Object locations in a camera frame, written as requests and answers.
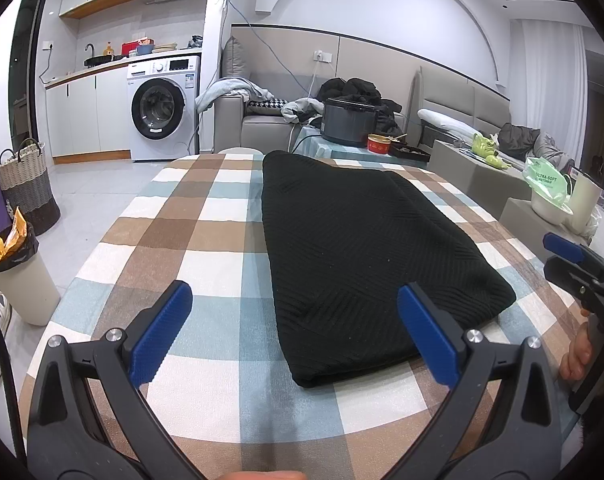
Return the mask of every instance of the blue gripper pad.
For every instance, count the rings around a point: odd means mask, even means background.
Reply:
[[[128,356],[128,376],[134,387],[139,388],[153,380],[192,306],[191,287],[175,280],[152,307],[141,311],[131,321],[126,332],[129,337],[136,338]],[[146,325],[144,332],[134,333],[136,328]]]
[[[551,251],[573,264],[581,264],[584,261],[584,254],[579,245],[554,233],[546,233],[542,238],[542,244],[547,251]]]
[[[434,379],[453,388],[460,380],[458,352],[408,285],[397,293],[397,311]]]

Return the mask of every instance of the metal screw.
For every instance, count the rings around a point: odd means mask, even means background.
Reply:
[[[484,334],[482,334],[482,332],[480,332],[479,330],[472,328],[466,333],[466,338],[471,343],[479,343],[484,339]]]
[[[539,337],[531,336],[527,338],[527,345],[531,348],[540,348],[542,346],[542,340]]]
[[[122,338],[122,331],[119,328],[111,328],[106,332],[106,339],[109,341],[119,341]]]
[[[59,346],[61,344],[62,336],[60,335],[54,335],[48,340],[48,346],[50,346],[50,348],[55,348],[56,346]]]

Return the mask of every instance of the black knit fabric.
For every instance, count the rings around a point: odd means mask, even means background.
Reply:
[[[397,314],[405,283],[463,328],[515,301],[473,241],[402,176],[285,152],[269,153],[263,174],[277,332],[300,386],[416,355]]]

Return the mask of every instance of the blue rubber pad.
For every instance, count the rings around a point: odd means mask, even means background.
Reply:
[[[153,380],[192,306],[191,288],[181,283],[131,351],[128,376],[134,387]]]
[[[564,238],[554,234],[546,233],[542,238],[544,249],[557,254],[561,258],[570,261],[574,264],[581,264],[584,261],[584,254],[579,245],[565,240]]]
[[[460,380],[458,355],[444,332],[409,286],[397,293],[397,311],[431,374],[453,388]]]

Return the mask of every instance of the checkered tablecloth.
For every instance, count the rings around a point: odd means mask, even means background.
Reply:
[[[369,152],[366,148],[357,148],[356,146],[344,146],[330,142],[323,137],[317,137],[320,131],[312,126],[304,126],[293,147],[301,142],[295,150],[296,153],[311,158],[342,158],[344,160],[364,160],[367,162],[380,162],[385,164],[403,164],[405,166],[413,166],[414,168],[426,169],[427,163],[421,160],[410,160],[408,158],[398,158],[391,155],[382,155],[381,153]]]
[[[542,335],[552,366],[579,311],[549,286],[539,260],[489,214],[437,175],[396,164],[325,160],[396,171],[463,229],[513,286],[517,303],[483,330],[494,341]],[[149,405],[195,465],[214,479],[236,470],[299,469],[310,479],[379,480],[425,428],[447,393],[422,361],[303,389],[277,340],[261,224],[261,157],[189,156],[133,199],[73,280],[38,345],[22,388],[24,421],[47,339],[99,338],[125,327],[177,278],[193,310],[152,383]],[[488,388],[469,449],[486,421]],[[96,403],[117,447],[130,453],[104,394]]]

